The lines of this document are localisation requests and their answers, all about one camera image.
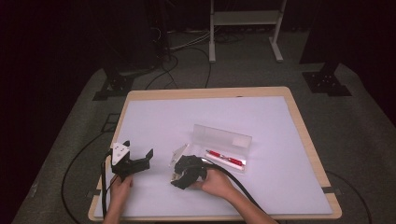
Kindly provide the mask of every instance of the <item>pen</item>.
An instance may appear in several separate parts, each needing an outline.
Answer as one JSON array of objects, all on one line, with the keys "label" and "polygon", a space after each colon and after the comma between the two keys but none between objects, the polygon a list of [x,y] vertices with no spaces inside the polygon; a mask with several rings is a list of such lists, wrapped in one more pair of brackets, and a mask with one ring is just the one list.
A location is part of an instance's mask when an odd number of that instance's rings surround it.
[{"label": "pen", "polygon": [[218,152],[215,152],[215,151],[212,151],[212,150],[207,150],[207,152],[208,152],[209,154],[215,156],[215,157],[218,157],[218,158],[221,158],[221,159],[223,159],[223,160],[232,162],[233,164],[236,164],[236,165],[239,165],[239,166],[243,166],[243,165],[244,165],[244,163],[242,163],[241,161],[236,160],[236,159],[231,158],[231,157],[226,157],[226,156],[224,156],[224,155],[222,155],[222,154],[219,154]]}]

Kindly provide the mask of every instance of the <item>human hand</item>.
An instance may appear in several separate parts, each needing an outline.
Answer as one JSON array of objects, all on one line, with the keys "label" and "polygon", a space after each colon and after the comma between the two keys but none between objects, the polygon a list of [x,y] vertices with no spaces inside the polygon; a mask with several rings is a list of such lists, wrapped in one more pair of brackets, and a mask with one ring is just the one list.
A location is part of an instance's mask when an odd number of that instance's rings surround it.
[{"label": "human hand", "polygon": [[120,215],[128,199],[131,187],[134,185],[134,180],[132,179],[132,175],[128,175],[121,182],[121,178],[118,175],[114,175],[110,183],[113,184],[110,187],[110,206],[108,207],[108,212],[117,212]]},{"label": "human hand", "polygon": [[237,190],[231,184],[228,176],[216,169],[207,169],[206,179],[204,181],[196,181],[191,187],[201,189],[206,193],[221,198],[227,198],[230,193]]}]

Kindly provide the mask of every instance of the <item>cable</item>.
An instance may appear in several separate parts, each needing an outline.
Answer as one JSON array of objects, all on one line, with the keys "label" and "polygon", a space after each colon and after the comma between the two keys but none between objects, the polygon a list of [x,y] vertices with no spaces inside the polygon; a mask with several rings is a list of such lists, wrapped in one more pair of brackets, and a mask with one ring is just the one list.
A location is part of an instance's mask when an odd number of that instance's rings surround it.
[{"label": "cable", "polygon": [[69,173],[70,168],[72,167],[73,163],[77,159],[77,157],[85,150],[87,147],[92,144],[96,139],[98,139],[100,136],[102,136],[106,132],[101,132],[98,134],[96,137],[94,137],[90,142],[88,142],[79,152],[78,154],[73,158],[73,160],[69,163],[66,172],[64,173],[64,178],[62,180],[62,186],[61,186],[61,196],[62,196],[62,203],[64,204],[64,209],[66,210],[67,215],[69,215],[77,224],[79,224],[78,220],[72,215],[70,212],[69,207],[67,206],[66,200],[64,198],[64,182],[66,180],[67,174]]},{"label": "cable", "polygon": [[159,36],[158,36],[157,40],[160,40],[160,39],[161,39],[161,35],[162,35],[161,30],[158,29],[157,27],[151,27],[150,29],[151,29],[151,30],[157,30],[157,31],[158,31]]},{"label": "cable", "polygon": [[[171,57],[174,57],[174,58],[177,60],[177,63],[178,63],[178,58],[177,58],[176,56],[171,55]],[[175,86],[176,86],[176,88],[178,89],[178,85],[176,84],[175,79],[174,79],[173,76],[170,74],[170,71],[171,71],[173,68],[172,68],[171,70],[166,70],[166,69],[163,67],[163,64],[161,64],[161,68],[163,69],[163,71],[165,71],[165,72],[169,75],[169,77],[172,79],[172,82],[175,83]]]},{"label": "cable", "polygon": [[187,170],[187,169],[190,169],[190,168],[202,168],[202,167],[205,167],[205,168],[213,168],[213,169],[217,169],[217,170],[222,171],[224,174],[226,174],[228,177],[231,178],[231,180],[238,186],[238,188],[240,188],[240,189],[244,192],[244,194],[247,196],[247,198],[248,198],[254,205],[256,205],[258,208],[260,208],[260,209],[262,210],[262,208],[259,206],[259,204],[258,204],[258,203],[253,199],[253,197],[250,195],[250,193],[248,192],[248,190],[245,189],[245,187],[242,185],[242,183],[239,182],[239,180],[238,180],[235,176],[233,176],[230,172],[228,172],[226,169],[222,168],[221,166],[216,165],[216,164],[207,164],[207,163],[204,163],[204,164],[200,164],[200,165],[189,165],[189,166],[186,166],[185,169]]},{"label": "cable", "polygon": [[[204,52],[203,50],[198,49],[198,48],[185,48],[185,49],[195,49],[195,50],[199,50],[199,51],[201,51],[201,52],[206,56],[207,62],[209,63],[209,71],[208,71],[207,78],[206,78],[206,82],[205,82],[205,88],[207,88],[207,84],[209,83],[209,79],[210,79],[210,74],[211,74],[211,72],[212,72],[212,64],[211,64],[210,61],[209,61],[209,56],[207,56],[206,52]],[[185,49],[176,49],[176,50],[174,50],[173,52],[177,52],[177,51],[181,51],[181,50],[185,50]]]},{"label": "cable", "polygon": [[106,189],[106,159],[108,156],[111,156],[112,149],[110,149],[105,157],[103,158],[103,161],[101,163],[101,180],[102,180],[102,212],[103,212],[103,218],[105,218],[107,214],[107,204],[106,204],[106,196],[107,196],[107,189]]},{"label": "cable", "polygon": [[163,89],[164,89],[164,90],[167,90],[166,88],[167,88],[170,84],[172,84],[172,83],[174,83],[174,81],[170,81],[168,84],[166,84],[166,85],[163,87]]},{"label": "cable", "polygon": [[331,174],[331,175],[343,180],[347,185],[349,185],[353,189],[353,191],[355,191],[355,193],[358,195],[358,197],[361,199],[361,202],[363,203],[364,209],[366,210],[366,213],[367,213],[367,218],[368,218],[369,223],[372,224],[373,223],[373,218],[372,218],[369,206],[367,205],[366,201],[364,201],[363,197],[358,192],[358,190],[355,187],[353,187],[353,185],[351,183],[349,183],[349,181],[347,181],[345,178],[341,177],[340,175],[338,175],[336,173],[333,173],[331,171],[328,171],[328,170],[325,170],[325,172],[327,174]]},{"label": "cable", "polygon": [[174,68],[177,67],[177,65],[178,65],[178,58],[177,58],[176,56],[172,55],[172,54],[171,54],[171,57],[173,57],[174,59],[176,59],[175,65],[174,65],[171,69],[166,70],[165,72],[159,74],[159,75],[156,76],[154,79],[152,79],[152,80],[150,81],[150,83],[146,86],[145,90],[148,90],[148,89],[149,89],[149,86],[150,86],[157,78],[159,78],[159,77],[161,77],[161,76],[163,76],[163,75],[169,73],[170,71],[172,71]]},{"label": "cable", "polygon": [[114,178],[113,181],[111,181],[110,185],[108,186],[108,188],[106,189],[106,191],[108,191],[111,186],[113,186],[114,182],[116,182],[117,178]]},{"label": "cable", "polygon": [[[218,30],[220,30],[220,29],[221,29],[221,26],[218,26],[218,27],[216,28],[216,30],[214,31],[214,33],[216,33],[216,32],[217,32]],[[210,32],[207,31],[206,34],[204,34],[204,35],[202,35],[202,36],[200,36],[200,37],[198,37],[198,38],[196,38],[196,39],[193,39],[192,41],[190,41],[190,42],[188,42],[188,43],[186,43],[186,44],[179,45],[179,46],[176,46],[176,47],[171,47],[171,48],[169,48],[169,49],[170,49],[170,50],[183,49],[183,48],[186,48],[186,47],[188,47],[188,46],[195,45],[195,44],[197,44],[197,43],[199,43],[199,42],[202,42],[202,41],[208,39],[209,36],[210,36]]]}]

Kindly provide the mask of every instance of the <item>clear plastic box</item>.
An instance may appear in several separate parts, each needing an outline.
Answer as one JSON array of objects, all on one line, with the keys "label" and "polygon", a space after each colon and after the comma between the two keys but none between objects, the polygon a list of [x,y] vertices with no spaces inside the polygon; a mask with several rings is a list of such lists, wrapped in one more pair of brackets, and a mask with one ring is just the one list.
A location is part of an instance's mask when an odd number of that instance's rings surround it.
[{"label": "clear plastic box", "polygon": [[244,174],[252,137],[195,124],[192,145],[199,148],[200,156],[221,167]]}]

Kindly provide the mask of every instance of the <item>floor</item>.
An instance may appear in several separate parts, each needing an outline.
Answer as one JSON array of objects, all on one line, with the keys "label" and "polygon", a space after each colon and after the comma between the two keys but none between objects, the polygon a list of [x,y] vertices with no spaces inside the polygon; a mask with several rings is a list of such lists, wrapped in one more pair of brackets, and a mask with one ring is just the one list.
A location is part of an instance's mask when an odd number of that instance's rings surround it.
[{"label": "floor", "polygon": [[[217,61],[212,64],[202,52],[208,51],[207,44],[177,51],[173,55],[178,63],[174,57],[163,63],[168,70],[176,65],[170,72],[172,78],[167,74],[159,76],[163,73],[159,68],[137,77],[132,90],[290,88],[337,192],[343,216],[337,220],[279,220],[280,223],[370,223],[369,218],[373,223],[393,223],[396,219],[395,127],[364,89],[359,76],[342,64],[335,75],[352,96],[330,97],[309,90],[302,72],[318,71],[322,64],[299,64],[307,32],[280,33],[278,45],[283,63],[276,62],[268,43],[269,35],[230,36],[238,41],[217,44]],[[171,34],[171,42],[178,46],[196,37]],[[75,223],[64,208],[62,189],[74,219],[92,223],[87,217],[92,192],[113,134],[101,130],[109,114],[121,112],[125,100],[125,97],[92,100],[105,79],[102,69],[92,74],[13,223]]]}]

